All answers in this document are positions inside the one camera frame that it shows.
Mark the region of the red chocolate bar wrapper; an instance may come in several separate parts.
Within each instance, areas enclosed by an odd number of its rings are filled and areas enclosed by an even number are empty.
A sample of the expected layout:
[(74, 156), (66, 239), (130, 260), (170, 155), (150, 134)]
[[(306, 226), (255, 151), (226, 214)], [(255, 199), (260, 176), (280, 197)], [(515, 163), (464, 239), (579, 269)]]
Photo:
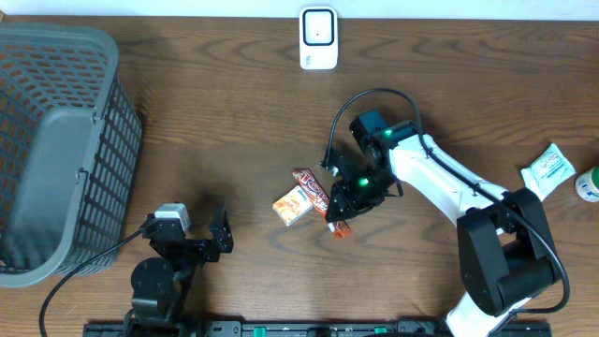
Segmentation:
[(308, 195), (309, 200), (314, 208), (320, 213), (326, 221), (329, 230), (333, 233), (336, 239), (343, 239), (353, 234), (350, 226), (345, 221), (330, 222), (326, 219), (329, 196), (321, 186), (314, 174), (308, 168), (296, 169), (292, 175), (299, 183), (299, 187)]

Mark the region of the small orange box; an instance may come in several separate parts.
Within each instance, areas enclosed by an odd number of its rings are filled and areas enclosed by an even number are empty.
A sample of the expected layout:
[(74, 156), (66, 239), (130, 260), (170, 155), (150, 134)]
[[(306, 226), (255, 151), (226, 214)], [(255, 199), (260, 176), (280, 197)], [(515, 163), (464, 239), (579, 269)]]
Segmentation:
[(296, 185), (272, 205), (272, 209), (287, 227), (301, 219), (312, 208), (312, 202), (299, 185)]

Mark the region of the light green tissue pack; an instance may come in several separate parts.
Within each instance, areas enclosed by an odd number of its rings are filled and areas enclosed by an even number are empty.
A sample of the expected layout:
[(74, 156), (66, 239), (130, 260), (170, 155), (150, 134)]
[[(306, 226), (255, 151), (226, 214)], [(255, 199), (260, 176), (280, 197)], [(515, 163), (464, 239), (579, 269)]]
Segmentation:
[(543, 201), (576, 171), (559, 147), (551, 143), (529, 167), (523, 168), (520, 173), (525, 186)]

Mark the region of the green lid jar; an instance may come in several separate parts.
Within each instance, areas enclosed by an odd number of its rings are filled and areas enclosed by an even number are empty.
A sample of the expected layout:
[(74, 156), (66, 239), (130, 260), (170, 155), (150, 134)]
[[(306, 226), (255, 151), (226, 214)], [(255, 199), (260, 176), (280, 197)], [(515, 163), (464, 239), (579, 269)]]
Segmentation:
[(598, 171), (599, 167), (595, 166), (587, 172), (580, 174), (575, 181), (575, 189), (577, 194), (583, 200), (591, 203), (599, 201)]

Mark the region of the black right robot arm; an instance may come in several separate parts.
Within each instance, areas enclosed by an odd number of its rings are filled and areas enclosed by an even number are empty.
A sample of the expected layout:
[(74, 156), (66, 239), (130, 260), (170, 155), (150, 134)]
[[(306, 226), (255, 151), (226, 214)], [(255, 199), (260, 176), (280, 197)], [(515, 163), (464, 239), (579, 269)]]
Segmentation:
[(414, 122), (389, 125), (378, 110), (356, 117), (350, 132), (367, 162), (327, 148), (322, 166), (338, 179), (327, 220), (362, 215), (403, 183), (438, 208), (456, 227), (466, 290), (445, 318), (452, 335), (498, 335), (525, 303), (563, 278), (541, 200), (530, 189), (510, 192), (485, 181)]

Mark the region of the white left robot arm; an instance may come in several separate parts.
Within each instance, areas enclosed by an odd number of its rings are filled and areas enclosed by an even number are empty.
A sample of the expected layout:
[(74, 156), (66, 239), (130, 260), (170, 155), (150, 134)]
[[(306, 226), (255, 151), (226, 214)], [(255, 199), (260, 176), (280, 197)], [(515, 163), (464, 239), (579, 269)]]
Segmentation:
[(166, 203), (150, 213), (141, 236), (158, 254), (132, 271), (132, 309), (125, 316), (123, 336), (202, 336), (203, 327), (183, 316), (183, 307), (196, 271), (216, 263), (234, 247), (226, 208), (212, 218), (208, 239), (188, 239), (191, 221), (184, 204)]

